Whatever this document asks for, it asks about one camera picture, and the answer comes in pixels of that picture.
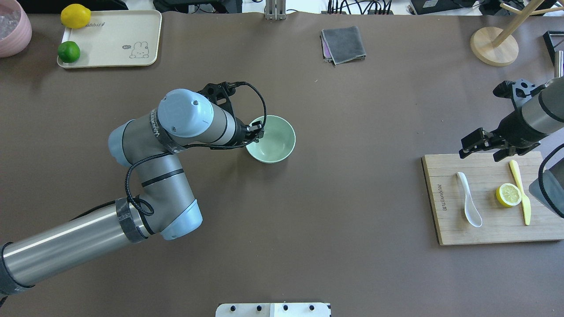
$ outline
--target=white tray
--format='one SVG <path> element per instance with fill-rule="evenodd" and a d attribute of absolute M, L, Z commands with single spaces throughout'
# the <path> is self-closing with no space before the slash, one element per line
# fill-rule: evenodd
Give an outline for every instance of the white tray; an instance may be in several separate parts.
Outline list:
<path fill-rule="evenodd" d="M 147 66 L 157 60 L 161 13 L 156 10 L 92 11 L 80 29 L 66 28 L 63 40 L 74 41 L 80 58 L 63 68 Z"/>

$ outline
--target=green bowl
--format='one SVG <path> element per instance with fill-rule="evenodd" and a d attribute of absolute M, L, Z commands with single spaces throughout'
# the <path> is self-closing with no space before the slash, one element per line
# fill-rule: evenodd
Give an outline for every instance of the green bowl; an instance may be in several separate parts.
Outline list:
<path fill-rule="evenodd" d="M 258 117 L 251 122 L 263 120 Z M 246 146 L 249 154 L 263 163 L 278 163 L 287 158 L 296 145 L 296 133 L 291 124 L 279 116 L 266 116 L 265 134 Z"/>

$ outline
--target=white label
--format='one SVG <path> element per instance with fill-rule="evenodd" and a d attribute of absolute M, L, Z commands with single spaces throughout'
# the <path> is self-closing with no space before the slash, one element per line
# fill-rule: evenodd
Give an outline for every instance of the white label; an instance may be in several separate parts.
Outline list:
<path fill-rule="evenodd" d="M 437 2 L 439 2 L 439 0 L 429 0 L 429 1 L 425 1 L 425 4 L 423 5 L 423 8 L 434 7 L 434 6 L 437 5 Z"/>

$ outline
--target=sliced lemon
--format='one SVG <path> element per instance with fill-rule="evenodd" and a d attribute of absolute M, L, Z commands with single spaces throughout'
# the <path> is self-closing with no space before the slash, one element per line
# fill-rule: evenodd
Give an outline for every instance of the sliced lemon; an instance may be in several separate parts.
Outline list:
<path fill-rule="evenodd" d="M 517 206 L 521 202 L 521 191 L 511 183 L 502 184 L 495 191 L 497 200 L 505 207 Z"/>
<path fill-rule="evenodd" d="M 61 23 L 67 28 L 83 28 L 90 21 L 90 10 L 78 3 L 67 6 L 61 11 Z"/>

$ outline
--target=wooden stand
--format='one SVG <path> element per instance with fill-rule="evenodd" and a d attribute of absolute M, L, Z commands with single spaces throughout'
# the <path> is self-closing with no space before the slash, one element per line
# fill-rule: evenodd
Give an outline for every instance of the wooden stand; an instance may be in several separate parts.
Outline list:
<path fill-rule="evenodd" d="M 502 4 L 502 8 L 516 13 L 517 16 L 505 30 L 495 27 L 485 27 L 477 30 L 470 39 L 470 48 L 472 49 L 472 52 L 474 52 L 476 57 L 481 61 L 492 66 L 507 66 L 514 62 L 519 54 L 519 47 L 517 45 L 517 41 L 511 34 L 530 15 L 550 12 L 547 11 L 548 9 L 535 11 L 535 9 L 538 8 L 543 1 L 544 0 L 532 0 L 522 11 Z M 551 11 L 563 9 L 564 8 L 561 7 L 552 9 Z"/>

